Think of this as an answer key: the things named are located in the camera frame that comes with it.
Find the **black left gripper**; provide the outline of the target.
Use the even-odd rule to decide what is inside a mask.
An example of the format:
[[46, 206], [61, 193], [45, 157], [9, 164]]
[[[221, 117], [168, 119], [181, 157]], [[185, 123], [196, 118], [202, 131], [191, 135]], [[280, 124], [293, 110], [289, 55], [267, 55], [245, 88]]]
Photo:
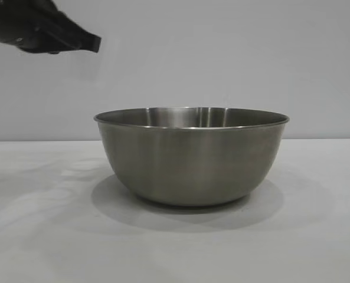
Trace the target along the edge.
[[98, 53], [101, 38], [72, 21], [53, 1], [0, 1], [0, 43], [30, 53]]

